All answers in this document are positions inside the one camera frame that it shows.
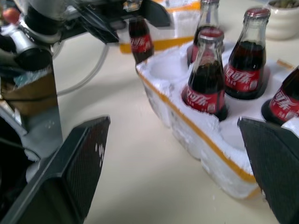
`foam cavity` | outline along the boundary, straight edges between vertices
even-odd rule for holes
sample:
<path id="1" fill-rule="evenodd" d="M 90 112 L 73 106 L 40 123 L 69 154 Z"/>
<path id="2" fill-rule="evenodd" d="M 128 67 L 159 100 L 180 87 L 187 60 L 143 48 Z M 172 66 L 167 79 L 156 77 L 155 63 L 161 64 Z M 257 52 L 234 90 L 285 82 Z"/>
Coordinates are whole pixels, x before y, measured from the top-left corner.
<path id="1" fill-rule="evenodd" d="M 257 189 L 240 129 L 241 116 L 263 120 L 261 107 L 272 98 L 282 81 L 291 72 L 275 61 L 267 60 L 270 73 L 265 93 L 255 100 L 237 100 L 225 96 L 228 117 L 219 120 L 210 114 L 198 112 L 185 105 L 181 92 L 186 87 L 192 64 L 187 66 L 187 48 L 174 47 L 150 58 L 137 66 L 140 77 L 155 113 L 167 127 L 171 127 L 176 139 L 229 195 L 247 198 Z M 223 65 L 228 63 L 235 43 L 224 42 Z"/>

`plant pot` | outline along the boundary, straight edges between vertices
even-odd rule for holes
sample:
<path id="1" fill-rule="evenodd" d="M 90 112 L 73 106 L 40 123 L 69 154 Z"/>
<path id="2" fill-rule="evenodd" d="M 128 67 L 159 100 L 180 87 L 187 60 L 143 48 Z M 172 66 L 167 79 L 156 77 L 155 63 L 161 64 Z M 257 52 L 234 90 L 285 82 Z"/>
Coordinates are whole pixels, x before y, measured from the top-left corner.
<path id="1" fill-rule="evenodd" d="M 266 5 L 271 16 L 266 29 L 266 38 L 272 40 L 286 40 L 299 32 L 299 7 L 277 8 Z"/>

